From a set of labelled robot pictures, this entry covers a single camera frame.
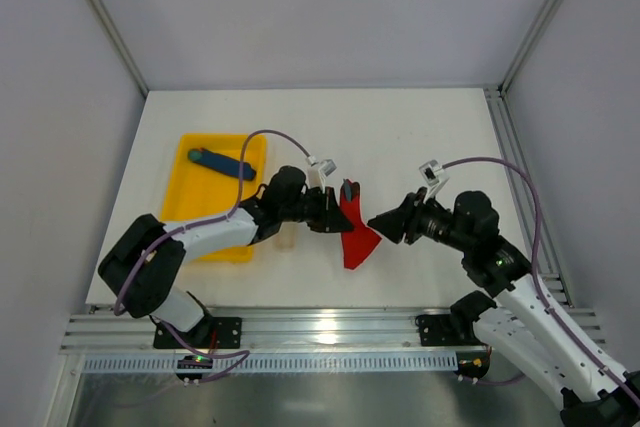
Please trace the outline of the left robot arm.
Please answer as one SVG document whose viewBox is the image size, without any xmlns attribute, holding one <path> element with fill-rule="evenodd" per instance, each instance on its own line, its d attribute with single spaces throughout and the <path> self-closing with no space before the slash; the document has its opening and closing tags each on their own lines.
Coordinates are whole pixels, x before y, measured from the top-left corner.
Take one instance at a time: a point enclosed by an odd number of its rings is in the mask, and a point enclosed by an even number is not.
<svg viewBox="0 0 640 427">
<path fill-rule="evenodd" d="M 115 314 L 150 317 L 162 335 L 204 347 L 218 323 L 193 294 L 176 287 L 179 270 L 210 253 L 261 243 L 285 223 L 304 223 L 317 233 L 354 229 L 333 188 L 312 186 L 302 170 L 284 166 L 228 212 L 174 224 L 139 216 L 100 262 L 98 275 L 116 296 Z"/>
</svg>

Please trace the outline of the red paper napkin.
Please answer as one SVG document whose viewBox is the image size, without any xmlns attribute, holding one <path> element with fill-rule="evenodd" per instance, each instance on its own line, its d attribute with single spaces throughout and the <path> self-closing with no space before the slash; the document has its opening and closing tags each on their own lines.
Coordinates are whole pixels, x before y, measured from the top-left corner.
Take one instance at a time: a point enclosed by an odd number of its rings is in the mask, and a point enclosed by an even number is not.
<svg viewBox="0 0 640 427">
<path fill-rule="evenodd" d="M 363 221 L 361 213 L 361 188 L 360 196 L 352 198 L 351 202 L 355 207 L 355 217 L 352 220 L 355 229 L 352 232 L 341 233 L 341 245 L 343 267 L 353 271 L 371 256 L 381 242 L 381 237 Z"/>
</svg>

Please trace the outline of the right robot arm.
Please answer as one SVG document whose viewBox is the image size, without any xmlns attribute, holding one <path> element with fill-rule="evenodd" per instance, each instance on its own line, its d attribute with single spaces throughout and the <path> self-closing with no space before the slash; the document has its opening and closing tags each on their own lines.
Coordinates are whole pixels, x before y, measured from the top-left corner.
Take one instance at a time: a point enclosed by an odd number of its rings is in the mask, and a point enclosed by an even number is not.
<svg viewBox="0 0 640 427">
<path fill-rule="evenodd" d="M 638 425 L 639 374 L 568 315 L 531 262 L 500 234 L 499 215 L 484 193 L 463 192 L 446 209 L 419 189 L 368 225 L 396 244 L 425 237 L 462 253 L 461 265 L 477 289 L 451 306 L 452 324 L 533 381 L 564 425 Z"/>
</svg>

